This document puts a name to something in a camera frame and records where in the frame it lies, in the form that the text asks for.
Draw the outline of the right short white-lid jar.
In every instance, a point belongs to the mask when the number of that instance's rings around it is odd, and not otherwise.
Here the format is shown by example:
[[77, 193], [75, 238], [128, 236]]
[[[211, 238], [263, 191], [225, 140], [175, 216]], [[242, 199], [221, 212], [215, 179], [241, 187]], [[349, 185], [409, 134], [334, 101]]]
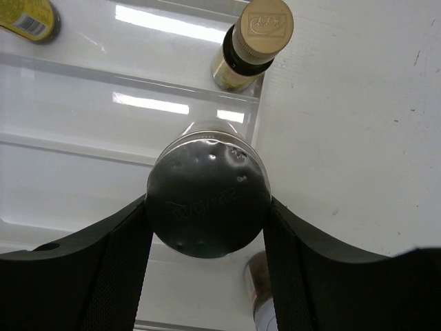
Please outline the right short white-lid jar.
[[256, 330], [277, 331], [278, 326], [265, 251], [255, 254], [247, 262], [244, 281], [252, 305]]

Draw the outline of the white tiered organizer tray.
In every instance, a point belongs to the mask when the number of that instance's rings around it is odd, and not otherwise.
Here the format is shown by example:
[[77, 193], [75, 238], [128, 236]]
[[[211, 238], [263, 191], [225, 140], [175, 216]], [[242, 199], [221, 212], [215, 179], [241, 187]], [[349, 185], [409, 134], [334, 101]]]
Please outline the white tiered organizer tray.
[[61, 31], [1, 32], [1, 251], [30, 251], [145, 193], [191, 124], [256, 139], [261, 84], [220, 90], [210, 66], [244, 1], [55, 1]]

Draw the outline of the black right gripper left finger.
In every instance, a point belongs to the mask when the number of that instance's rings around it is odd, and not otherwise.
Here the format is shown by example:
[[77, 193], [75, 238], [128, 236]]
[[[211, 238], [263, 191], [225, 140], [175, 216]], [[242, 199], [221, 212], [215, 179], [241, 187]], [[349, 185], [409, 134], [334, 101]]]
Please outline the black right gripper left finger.
[[140, 197], [33, 250], [1, 255], [2, 330], [133, 330], [153, 231]]

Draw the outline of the tall silver-lid jar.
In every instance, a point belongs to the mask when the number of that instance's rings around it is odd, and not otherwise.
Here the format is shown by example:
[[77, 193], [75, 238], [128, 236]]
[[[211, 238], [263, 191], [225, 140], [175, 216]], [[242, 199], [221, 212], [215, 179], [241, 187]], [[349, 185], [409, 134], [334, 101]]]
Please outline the tall silver-lid jar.
[[258, 153], [231, 123], [197, 121], [158, 156], [145, 204], [165, 245], [190, 257], [216, 259], [259, 235], [271, 188]]

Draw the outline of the brown sauce bottle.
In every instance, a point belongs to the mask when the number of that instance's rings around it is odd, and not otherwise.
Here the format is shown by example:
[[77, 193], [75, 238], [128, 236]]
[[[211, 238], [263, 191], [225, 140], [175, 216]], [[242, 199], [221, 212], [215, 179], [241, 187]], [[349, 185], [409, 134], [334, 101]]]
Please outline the brown sauce bottle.
[[214, 83], [230, 92], [247, 89], [264, 75], [293, 32], [294, 17], [284, 1], [250, 1], [214, 57]]
[[49, 43], [61, 31], [61, 16], [51, 1], [2, 0], [1, 29], [35, 44]]

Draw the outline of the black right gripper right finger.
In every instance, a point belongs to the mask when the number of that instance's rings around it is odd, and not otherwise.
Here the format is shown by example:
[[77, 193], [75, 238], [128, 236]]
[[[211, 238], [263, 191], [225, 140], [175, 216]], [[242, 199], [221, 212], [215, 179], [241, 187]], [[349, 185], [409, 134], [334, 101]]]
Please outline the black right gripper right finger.
[[349, 245], [273, 200], [265, 250], [279, 330], [439, 330], [440, 249]]

